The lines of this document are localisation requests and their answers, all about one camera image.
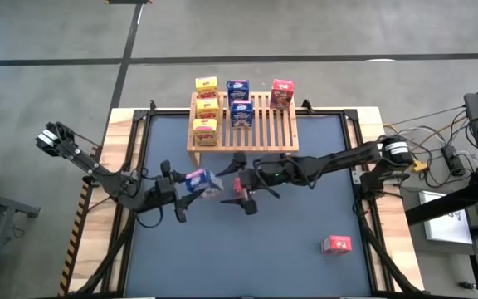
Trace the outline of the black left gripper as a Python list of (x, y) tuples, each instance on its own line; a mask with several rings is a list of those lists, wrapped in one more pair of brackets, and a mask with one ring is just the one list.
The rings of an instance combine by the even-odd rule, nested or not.
[(184, 183), (187, 179), (187, 175), (173, 170), (168, 159), (160, 164), (160, 169), (163, 178), (156, 179), (154, 182), (154, 202), (158, 206), (175, 202), (174, 211), (176, 219), (180, 223), (186, 223), (187, 217), (185, 211), (195, 199), (204, 193), (204, 190), (200, 189), (178, 199), (178, 191), (174, 185)]

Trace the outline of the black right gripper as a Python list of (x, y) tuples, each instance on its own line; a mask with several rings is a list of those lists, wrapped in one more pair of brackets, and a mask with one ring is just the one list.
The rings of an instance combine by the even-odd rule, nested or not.
[(216, 176), (221, 177), (240, 171), (242, 199), (227, 199), (222, 200), (221, 203), (238, 205), (244, 210), (246, 215), (253, 215), (257, 213), (257, 205), (254, 200), (248, 198), (250, 198), (250, 193), (261, 186), (261, 181), (256, 171), (252, 168), (246, 168), (246, 165), (246, 154), (244, 152), (236, 152), (232, 156), (232, 162), (223, 171), (216, 174)]

